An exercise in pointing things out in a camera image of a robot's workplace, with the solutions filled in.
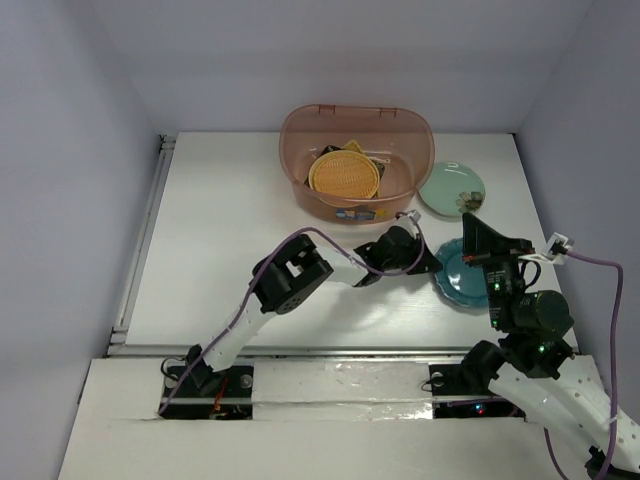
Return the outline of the teal scalloped plate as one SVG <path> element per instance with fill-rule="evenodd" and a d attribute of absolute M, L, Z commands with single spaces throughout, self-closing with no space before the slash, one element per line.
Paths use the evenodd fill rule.
<path fill-rule="evenodd" d="M 452 304 L 468 309 L 487 309 L 488 294 L 483 271 L 463 261 L 463 239 L 440 246 L 435 258 L 442 269 L 434 274 L 440 294 Z"/>

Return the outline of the light green floral plate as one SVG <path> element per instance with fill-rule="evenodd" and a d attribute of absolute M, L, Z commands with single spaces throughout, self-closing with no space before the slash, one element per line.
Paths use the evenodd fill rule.
<path fill-rule="evenodd" d="M 486 189 L 480 176 L 470 167 L 455 162 L 438 162 L 419 189 L 419 195 L 436 214 L 460 217 L 464 213 L 475 213 L 483 206 Z"/>

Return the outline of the fan-shaped woven plate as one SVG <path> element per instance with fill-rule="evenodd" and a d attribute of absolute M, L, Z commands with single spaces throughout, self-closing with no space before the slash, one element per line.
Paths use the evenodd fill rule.
<path fill-rule="evenodd" d="M 379 185 L 377 187 L 376 192 L 373 195 L 373 198 L 378 198 L 380 195 L 380 187 L 382 186 L 382 180 L 386 171 L 386 161 L 379 159 L 377 157 L 374 157 L 369 153 L 366 153 L 356 140 L 348 141 L 346 144 L 342 146 L 342 149 L 362 154 L 366 156 L 374 164 L 379 176 Z"/>

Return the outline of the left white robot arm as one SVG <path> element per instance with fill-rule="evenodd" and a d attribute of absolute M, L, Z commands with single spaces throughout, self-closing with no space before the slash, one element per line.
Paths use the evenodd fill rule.
<path fill-rule="evenodd" d="M 442 269 L 420 228 L 408 217 L 401 217 L 378 240 L 353 250 L 316 228 L 300 229 L 255 265 L 231 319 L 212 340 L 189 349 L 179 379 L 202 396 L 214 394 L 249 340 L 273 317 L 298 308 L 327 281 L 365 288 L 384 277 Z"/>

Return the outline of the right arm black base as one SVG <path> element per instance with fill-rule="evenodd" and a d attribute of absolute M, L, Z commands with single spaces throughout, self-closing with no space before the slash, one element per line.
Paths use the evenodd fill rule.
<path fill-rule="evenodd" d="M 499 397 L 489 389 L 491 371 L 477 370 L 462 364 L 430 364 L 427 386 L 436 397 Z"/>

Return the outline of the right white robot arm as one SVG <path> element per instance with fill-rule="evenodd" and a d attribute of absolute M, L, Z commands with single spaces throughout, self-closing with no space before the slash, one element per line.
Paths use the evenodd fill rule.
<path fill-rule="evenodd" d="M 564 337 L 574 325 L 558 291 L 531 291 L 527 264 L 560 264 L 578 255 L 555 234 L 542 253 L 531 241 L 500 234 L 466 213 L 462 259 L 483 272 L 491 326 L 497 343 L 481 341 L 461 362 L 462 384 L 490 392 L 537 416 L 546 432 L 569 442 L 592 479 L 639 476 L 639 424 L 618 403 L 615 387 L 592 379 Z"/>

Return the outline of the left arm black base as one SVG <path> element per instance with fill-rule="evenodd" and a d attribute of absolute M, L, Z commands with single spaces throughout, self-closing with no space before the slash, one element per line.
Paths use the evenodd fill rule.
<path fill-rule="evenodd" d="M 187 378 L 160 417 L 169 420 L 251 420 L 254 367 L 233 366 L 212 393 L 201 393 Z"/>

